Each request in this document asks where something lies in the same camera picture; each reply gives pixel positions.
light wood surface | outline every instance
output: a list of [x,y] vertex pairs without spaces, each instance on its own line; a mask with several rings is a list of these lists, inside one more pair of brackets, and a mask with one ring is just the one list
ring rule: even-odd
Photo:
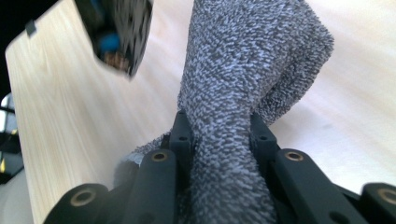
[[7,49],[35,223],[87,182],[112,187],[121,157],[169,131],[187,46],[191,2],[157,1],[147,52],[130,81],[100,64],[73,0]]
[[[271,129],[282,147],[307,152],[336,184],[396,185],[396,3],[308,3],[335,51],[305,98]],[[136,146],[169,130],[185,60],[192,0],[156,0],[136,77],[94,59],[73,0],[63,0],[7,49],[35,223],[76,185],[111,188]]]

black object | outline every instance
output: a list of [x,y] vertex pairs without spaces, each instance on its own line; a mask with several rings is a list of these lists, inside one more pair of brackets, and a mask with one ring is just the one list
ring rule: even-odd
[[[177,191],[189,183],[193,156],[191,129],[183,111],[177,113],[161,148],[146,155],[140,168],[131,162],[131,178],[110,192],[95,191],[80,197],[82,190],[94,188],[83,185],[71,189],[45,224],[176,223]],[[278,223],[396,223],[395,187],[368,184],[359,196],[335,186],[308,155],[295,149],[281,150],[256,114],[251,117],[250,149],[273,197]],[[76,208],[73,199],[78,197],[90,199],[92,204]],[[63,220],[69,213],[72,219]]]
[[[5,126],[7,127],[8,114],[15,114],[13,109],[1,107],[6,111]],[[18,131],[0,133],[0,184],[6,184],[12,177],[23,169],[21,142]]]
[[25,29],[26,29],[26,33],[29,35],[29,37],[31,37],[37,30],[35,28],[35,22],[33,20],[31,20],[28,23],[26,23]]

gray sock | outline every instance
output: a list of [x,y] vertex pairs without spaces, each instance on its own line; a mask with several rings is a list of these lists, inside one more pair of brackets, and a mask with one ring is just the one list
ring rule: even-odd
[[[270,125],[285,114],[312,85],[332,44],[304,1],[195,0],[178,107],[196,154],[180,222],[276,222],[248,148],[249,116],[258,112]],[[158,148],[161,139],[133,154]]]

